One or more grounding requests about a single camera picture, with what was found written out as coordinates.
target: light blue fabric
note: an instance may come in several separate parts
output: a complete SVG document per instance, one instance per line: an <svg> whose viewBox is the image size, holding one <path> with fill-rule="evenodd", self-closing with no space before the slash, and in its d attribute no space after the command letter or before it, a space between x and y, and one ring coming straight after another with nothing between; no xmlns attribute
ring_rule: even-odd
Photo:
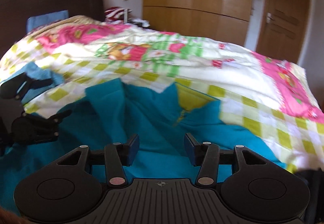
<svg viewBox="0 0 324 224"><path fill-rule="evenodd" d="M45 80L45 79L52 79L53 83L50 86L39 88L39 89L30 89L26 93L26 95L21 100L21 103L24 105L28 102L30 102L33 98L37 97L38 95L42 94L43 92L54 88L58 86L59 84L62 84L64 82L64 77L61 74L55 73L49 69L41 69L38 67L35 62L29 62L25 66L23 66L21 69L16 71L14 74L12 74L8 79L5 81L8 81L12 79L13 77L25 72L28 77L36 80Z"/></svg>
<svg viewBox="0 0 324 224"><path fill-rule="evenodd" d="M50 24L57 20L64 20L67 18L69 18L68 10L29 17L27 19L27 26L26 26L27 33L29 33L31 30L41 25Z"/></svg>
<svg viewBox="0 0 324 224"><path fill-rule="evenodd" d="M199 167L193 167L185 153L183 138L192 133L200 141L210 141L221 148L245 145L284 167L272 151L249 130L225 125L219 118L218 100L187 113L177 124L182 111L173 84L163 93L123 84L115 79L85 90L85 97L65 106L71 116L60 124L57 142L22 147L14 145L0 158L0 204L15 210L12 199L15 186L54 159L80 145L92 150L106 144L125 142L133 133L140 136L140 151L131 167L124 167L127 178L190 178ZM94 166L93 175L105 182L104 166ZM218 181L231 175L231 166L220 166Z"/></svg>

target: ribbed black surface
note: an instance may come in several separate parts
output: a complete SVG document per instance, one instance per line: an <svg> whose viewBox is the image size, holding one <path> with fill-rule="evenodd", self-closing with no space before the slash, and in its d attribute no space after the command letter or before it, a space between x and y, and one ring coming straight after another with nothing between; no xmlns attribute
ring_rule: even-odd
<svg viewBox="0 0 324 224"><path fill-rule="evenodd" d="M101 205L73 224L248 224L224 207L212 190L188 179L134 179L108 192ZM291 224L302 223L294 220Z"/></svg>

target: bed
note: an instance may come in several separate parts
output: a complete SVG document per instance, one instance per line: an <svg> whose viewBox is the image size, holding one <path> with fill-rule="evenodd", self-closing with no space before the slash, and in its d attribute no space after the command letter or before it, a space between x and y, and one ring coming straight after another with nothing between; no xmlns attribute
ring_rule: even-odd
<svg viewBox="0 0 324 224"><path fill-rule="evenodd" d="M70 18L24 37L27 18L61 10ZM158 93L177 82L221 99L220 118L262 138L288 170L324 169L324 114L295 64L208 38L108 25L102 0L0 0L0 20L0 80L31 61L65 79L26 112L49 117L115 78Z"/></svg>

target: yellow and white checkered pattern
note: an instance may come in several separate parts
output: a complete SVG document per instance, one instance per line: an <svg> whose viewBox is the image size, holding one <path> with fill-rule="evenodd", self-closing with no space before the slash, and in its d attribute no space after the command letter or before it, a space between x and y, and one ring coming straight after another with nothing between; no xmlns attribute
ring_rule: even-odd
<svg viewBox="0 0 324 224"><path fill-rule="evenodd" d="M30 61L62 74L65 82L27 103L25 110L29 113L37 112L49 117L66 104L82 98L85 88L115 78L157 92L177 82L221 99L221 120L248 128L262 138L276 157L288 164L289 171L301 168L324 169L324 124L283 114L214 85L131 69L126 67L128 62L107 59L75 61L61 53L50 55L33 39L21 40L6 53L0 61L0 78L8 78Z"/></svg>

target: dark brown headboard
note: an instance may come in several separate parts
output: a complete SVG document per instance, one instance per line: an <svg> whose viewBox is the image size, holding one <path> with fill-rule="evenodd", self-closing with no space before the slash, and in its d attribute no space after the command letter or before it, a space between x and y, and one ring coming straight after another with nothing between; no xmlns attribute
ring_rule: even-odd
<svg viewBox="0 0 324 224"><path fill-rule="evenodd" d="M62 10L68 10L70 17L105 19L102 0L0 0L0 58L26 35L29 17Z"/></svg>

